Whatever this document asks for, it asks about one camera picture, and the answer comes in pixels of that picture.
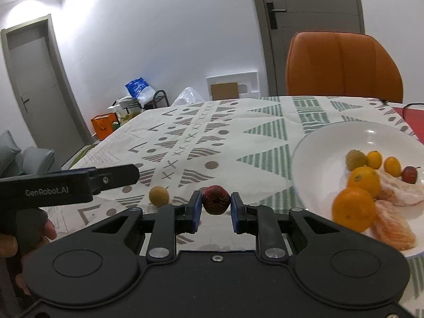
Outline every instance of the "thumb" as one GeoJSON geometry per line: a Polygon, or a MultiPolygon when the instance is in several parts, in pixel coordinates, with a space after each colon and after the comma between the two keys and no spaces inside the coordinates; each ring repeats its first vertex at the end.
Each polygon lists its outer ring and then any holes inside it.
{"type": "Polygon", "coordinates": [[[0,235],[0,257],[12,257],[18,252],[18,242],[12,235],[0,235]]]}

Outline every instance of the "door frame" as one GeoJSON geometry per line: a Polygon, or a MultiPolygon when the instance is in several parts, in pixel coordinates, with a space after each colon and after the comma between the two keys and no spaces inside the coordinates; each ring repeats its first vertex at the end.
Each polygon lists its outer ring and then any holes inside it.
{"type": "Polygon", "coordinates": [[[9,76],[10,83],[12,85],[13,93],[16,98],[16,102],[18,103],[19,109],[21,111],[22,117],[25,123],[28,126],[29,131],[31,132],[31,121],[27,116],[25,111],[25,106],[22,102],[20,92],[18,90],[18,86],[14,76],[12,75],[12,62],[9,53],[9,46],[7,37],[8,35],[13,35],[17,31],[25,31],[26,29],[32,29],[38,26],[47,26],[47,36],[48,36],[48,47],[50,53],[50,59],[52,61],[52,66],[54,73],[56,75],[60,92],[62,93],[62,97],[65,101],[65,105],[71,115],[71,118],[75,124],[75,127],[83,140],[84,144],[92,144],[94,142],[93,137],[88,130],[87,124],[84,122],[84,118],[82,117],[81,111],[79,110],[78,104],[75,100],[74,94],[71,89],[71,85],[69,84],[68,77],[65,72],[65,68],[62,63],[62,58],[60,56],[59,47],[56,42],[56,37],[54,34],[53,22],[51,14],[43,16],[41,18],[37,18],[31,21],[27,21],[25,23],[10,27],[8,29],[2,29],[0,31],[1,42],[3,47],[3,55],[6,63],[6,69],[9,76]]]}
{"type": "Polygon", "coordinates": [[[277,92],[277,77],[275,75],[274,54],[271,43],[271,29],[269,26],[269,16],[266,9],[265,0],[253,0],[258,16],[259,30],[262,38],[262,46],[265,57],[265,68],[268,79],[268,94],[269,96],[285,95],[286,92],[277,92]]]}

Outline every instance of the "orange chair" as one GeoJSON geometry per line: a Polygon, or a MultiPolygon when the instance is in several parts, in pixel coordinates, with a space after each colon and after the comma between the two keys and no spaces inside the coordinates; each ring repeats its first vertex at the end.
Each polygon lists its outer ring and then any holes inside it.
{"type": "Polygon", "coordinates": [[[396,64],[374,38],[356,33],[299,32],[290,42],[287,94],[363,96],[402,103],[396,64]]]}

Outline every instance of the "door handle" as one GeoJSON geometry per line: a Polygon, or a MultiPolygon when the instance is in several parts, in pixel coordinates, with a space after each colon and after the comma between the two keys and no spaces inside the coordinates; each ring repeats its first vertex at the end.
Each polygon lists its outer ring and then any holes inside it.
{"type": "Polygon", "coordinates": [[[26,109],[26,105],[25,105],[25,104],[29,102],[29,98],[28,98],[28,99],[26,99],[26,100],[24,100],[24,99],[21,97],[21,99],[22,99],[22,103],[23,103],[24,108],[25,108],[25,112],[26,112],[26,113],[28,113],[28,110],[26,109]]]}
{"type": "Polygon", "coordinates": [[[267,2],[266,9],[268,11],[270,28],[272,30],[278,29],[277,19],[275,17],[275,13],[286,13],[287,10],[275,10],[273,2],[267,2]]]}

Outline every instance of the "yellow fruit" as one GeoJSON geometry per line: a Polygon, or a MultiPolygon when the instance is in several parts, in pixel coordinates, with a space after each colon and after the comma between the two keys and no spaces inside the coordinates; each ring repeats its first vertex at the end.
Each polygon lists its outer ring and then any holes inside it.
{"type": "Polygon", "coordinates": [[[153,187],[150,189],[149,199],[156,207],[162,207],[169,203],[169,194],[163,187],[153,187]]]}
{"type": "Polygon", "coordinates": [[[335,223],[362,233],[376,217],[374,200],[364,189],[344,189],[333,201],[332,215],[335,223]]]}
{"type": "Polygon", "coordinates": [[[378,170],[383,162],[383,157],[378,151],[371,151],[367,154],[367,166],[374,170],[378,170]]]}
{"type": "Polygon", "coordinates": [[[353,171],[355,168],[365,166],[367,164],[367,158],[364,153],[352,149],[346,154],[346,167],[349,171],[353,171]]]}
{"type": "Polygon", "coordinates": [[[394,177],[400,177],[402,174],[402,168],[400,167],[399,160],[394,156],[388,157],[384,160],[384,171],[394,177]]]}
{"type": "Polygon", "coordinates": [[[354,169],[347,180],[348,188],[361,188],[370,193],[372,198],[376,198],[381,190],[380,178],[374,169],[368,166],[354,169]]]}

